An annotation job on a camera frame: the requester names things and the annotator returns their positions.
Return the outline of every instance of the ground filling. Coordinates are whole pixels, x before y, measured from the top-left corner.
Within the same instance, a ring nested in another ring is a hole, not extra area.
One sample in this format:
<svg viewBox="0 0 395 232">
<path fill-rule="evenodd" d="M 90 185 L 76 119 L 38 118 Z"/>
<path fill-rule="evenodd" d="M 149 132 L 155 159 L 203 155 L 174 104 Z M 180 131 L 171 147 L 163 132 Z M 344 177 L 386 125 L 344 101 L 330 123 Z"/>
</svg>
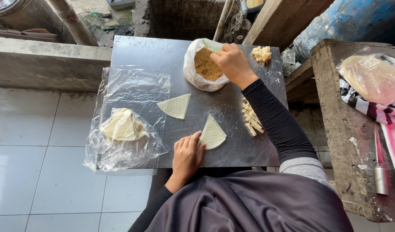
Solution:
<svg viewBox="0 0 395 232">
<path fill-rule="evenodd" d="M 196 52 L 195 55 L 195 69 L 196 73 L 200 74 L 203 78 L 209 81 L 216 81 L 219 79 L 223 73 L 219 66 L 210 59 L 210 54 L 213 51 L 203 47 Z"/>
</svg>

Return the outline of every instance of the white tile floor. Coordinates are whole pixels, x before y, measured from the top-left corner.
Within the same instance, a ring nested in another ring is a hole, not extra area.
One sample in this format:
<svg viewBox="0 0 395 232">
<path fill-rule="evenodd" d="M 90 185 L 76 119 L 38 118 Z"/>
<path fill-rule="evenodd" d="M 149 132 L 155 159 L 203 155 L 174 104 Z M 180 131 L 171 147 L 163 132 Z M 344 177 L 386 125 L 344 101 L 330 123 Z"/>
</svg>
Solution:
<svg viewBox="0 0 395 232">
<path fill-rule="evenodd" d="M 95 95 L 0 88 L 0 232 L 125 232 L 140 215 L 151 176 L 82 166 L 94 103 Z M 395 223 L 348 216 L 355 232 L 395 232 Z"/>
</svg>

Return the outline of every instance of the metal tabletop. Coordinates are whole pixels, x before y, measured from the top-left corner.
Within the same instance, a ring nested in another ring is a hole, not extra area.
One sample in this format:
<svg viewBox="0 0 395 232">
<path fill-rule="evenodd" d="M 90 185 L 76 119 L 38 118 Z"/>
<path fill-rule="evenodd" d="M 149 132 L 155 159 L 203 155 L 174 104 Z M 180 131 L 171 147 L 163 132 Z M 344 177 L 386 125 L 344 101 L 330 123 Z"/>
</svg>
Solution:
<svg viewBox="0 0 395 232">
<path fill-rule="evenodd" d="M 266 135 L 252 137 L 242 113 L 243 95 L 240 88 L 227 83 L 215 92 L 197 89 L 183 76 L 183 59 L 191 41 L 145 37 L 115 36 L 111 66 L 137 65 L 133 68 L 151 69 L 170 75 L 170 98 L 191 93 L 184 120 L 166 117 L 163 142 L 172 149 L 150 162 L 148 168 L 171 168 L 173 144 L 184 136 L 203 130 L 209 113 L 226 133 L 226 141 L 207 150 L 202 167 L 279 166 L 276 148 Z M 280 51 L 271 47 L 272 59 L 263 66 L 251 55 L 252 45 L 239 45 L 246 54 L 255 74 L 287 107 Z"/>
</svg>

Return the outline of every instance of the white plastic bag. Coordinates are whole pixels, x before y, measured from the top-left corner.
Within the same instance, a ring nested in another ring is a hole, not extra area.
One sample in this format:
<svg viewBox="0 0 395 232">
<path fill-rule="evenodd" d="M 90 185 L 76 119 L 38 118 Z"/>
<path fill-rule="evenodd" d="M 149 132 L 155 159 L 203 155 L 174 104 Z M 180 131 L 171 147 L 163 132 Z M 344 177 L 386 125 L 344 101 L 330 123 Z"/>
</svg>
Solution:
<svg viewBox="0 0 395 232">
<path fill-rule="evenodd" d="M 197 51 L 206 47 L 207 49 L 218 52 L 222 49 L 221 43 L 209 39 L 196 39 L 190 45 L 185 54 L 185 61 L 183 63 L 183 74 L 192 85 L 204 91 L 213 92 L 223 87 L 230 80 L 223 74 L 216 81 L 209 81 L 196 73 L 195 69 L 195 54 Z"/>
</svg>

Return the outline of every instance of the concrete ledge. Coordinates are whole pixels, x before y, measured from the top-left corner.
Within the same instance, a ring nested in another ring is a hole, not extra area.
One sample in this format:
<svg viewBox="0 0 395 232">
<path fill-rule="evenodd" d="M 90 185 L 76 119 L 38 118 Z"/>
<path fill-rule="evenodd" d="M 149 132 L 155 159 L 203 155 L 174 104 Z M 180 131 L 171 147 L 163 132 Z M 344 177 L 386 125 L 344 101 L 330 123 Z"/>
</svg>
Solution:
<svg viewBox="0 0 395 232">
<path fill-rule="evenodd" d="M 0 38 L 0 87 L 97 92 L 112 49 Z"/>
</svg>

